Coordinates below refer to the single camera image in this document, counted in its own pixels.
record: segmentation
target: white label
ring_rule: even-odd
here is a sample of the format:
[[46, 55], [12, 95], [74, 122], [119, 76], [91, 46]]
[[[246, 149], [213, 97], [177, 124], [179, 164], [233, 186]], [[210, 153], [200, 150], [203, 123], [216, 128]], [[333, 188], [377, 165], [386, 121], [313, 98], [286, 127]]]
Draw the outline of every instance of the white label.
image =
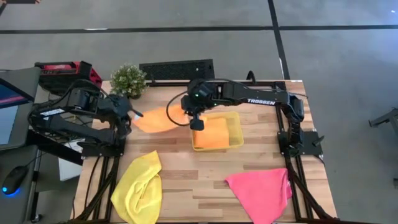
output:
[[42, 112], [40, 114], [44, 115], [44, 116], [51, 116], [51, 115], [55, 115], [55, 114], [59, 114], [59, 113], [63, 113], [63, 112], [65, 112], [63, 109], [55, 109], [55, 110]]
[[275, 101], [269, 101], [269, 100], [248, 99], [248, 102], [249, 103], [263, 104], [263, 105], [275, 105]]

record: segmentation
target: desk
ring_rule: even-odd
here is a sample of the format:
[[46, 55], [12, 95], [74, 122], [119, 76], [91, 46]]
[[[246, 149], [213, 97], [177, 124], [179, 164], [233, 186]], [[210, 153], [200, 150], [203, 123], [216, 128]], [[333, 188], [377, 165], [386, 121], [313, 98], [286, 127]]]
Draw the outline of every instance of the desk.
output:
[[[288, 91], [305, 94], [301, 81], [287, 80], [285, 84]], [[109, 91], [111, 88], [109, 82], [104, 82], [103, 88]], [[140, 99], [132, 100], [132, 104], [141, 112], [153, 110], [166, 106], [173, 96], [186, 89], [186, 87], [150, 87]], [[311, 130], [314, 125], [308, 101], [301, 96], [300, 98], [304, 100], [305, 107], [302, 129]], [[276, 134], [279, 126], [273, 106], [249, 104], [234, 107], [220, 106], [209, 113], [221, 111], [239, 113], [244, 135], [244, 145], [240, 148], [195, 152], [192, 149], [189, 127], [179, 127], [165, 133], [146, 134], [132, 126], [124, 155], [119, 161], [118, 180], [133, 159], [157, 150], [162, 163], [160, 176], [163, 188], [158, 222], [251, 222], [224, 179], [237, 172], [285, 167], [277, 142]], [[95, 121], [93, 127], [105, 128], [106, 124]], [[88, 158], [83, 163], [75, 199], [76, 215], [83, 210], [88, 180], [95, 160], [96, 158]], [[88, 192], [89, 201], [98, 188], [101, 160], [94, 172]], [[335, 217], [336, 211], [323, 164], [313, 156], [302, 156], [302, 160], [309, 191], [325, 211]], [[305, 217], [300, 191], [298, 199], [301, 214]], [[100, 218], [105, 211], [104, 205], [103, 200]], [[295, 221], [291, 200], [279, 221]], [[114, 209], [111, 213], [111, 222], [124, 223]]]

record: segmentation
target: plant pot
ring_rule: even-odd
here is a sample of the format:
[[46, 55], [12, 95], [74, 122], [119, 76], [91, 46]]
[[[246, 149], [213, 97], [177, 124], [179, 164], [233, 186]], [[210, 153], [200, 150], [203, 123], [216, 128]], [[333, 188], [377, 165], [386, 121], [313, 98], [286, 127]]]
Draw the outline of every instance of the plant pot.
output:
[[133, 100], [139, 99], [140, 97], [141, 97], [141, 94], [134, 95], [134, 96], [129, 96], [129, 98], [133, 99]]

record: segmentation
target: black floor stripe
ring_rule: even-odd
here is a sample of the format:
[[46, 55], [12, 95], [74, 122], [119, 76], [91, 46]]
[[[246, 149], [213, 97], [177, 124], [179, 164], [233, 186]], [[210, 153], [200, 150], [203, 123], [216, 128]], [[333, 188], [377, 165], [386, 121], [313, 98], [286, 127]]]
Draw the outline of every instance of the black floor stripe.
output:
[[259, 31], [272, 30], [271, 26], [219, 26], [219, 27], [146, 27], [112, 29], [45, 29], [45, 30], [0, 30], [0, 34], [104, 34], [137, 32], [195, 32], [195, 31]]
[[280, 63], [282, 65], [283, 78], [286, 80], [290, 80], [289, 69], [287, 68], [285, 49], [284, 49], [284, 45], [282, 43], [282, 37], [280, 36], [280, 30], [279, 30], [279, 25], [278, 25], [278, 19], [276, 16], [274, 1], [268, 0], [268, 5], [269, 5], [269, 11], [271, 13], [272, 27], [273, 27], [274, 34], [275, 34], [276, 46], [278, 48], [278, 55], [279, 55]]
[[1, 4], [1, 6], [0, 6], [0, 16], [1, 16], [1, 14], [2, 14], [2, 12], [4, 11], [4, 9], [6, 8], [6, 6], [7, 6], [7, 4]]
[[279, 30], [380, 30], [398, 29], [398, 25], [353, 25], [353, 26], [280, 26]]

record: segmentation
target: pink cloth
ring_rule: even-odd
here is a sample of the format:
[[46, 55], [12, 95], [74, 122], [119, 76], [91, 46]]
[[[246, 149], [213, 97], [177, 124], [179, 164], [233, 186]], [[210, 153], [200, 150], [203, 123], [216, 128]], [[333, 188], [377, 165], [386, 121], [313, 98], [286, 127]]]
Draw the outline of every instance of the pink cloth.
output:
[[233, 174], [226, 181], [255, 224], [278, 219], [292, 196], [285, 168]]

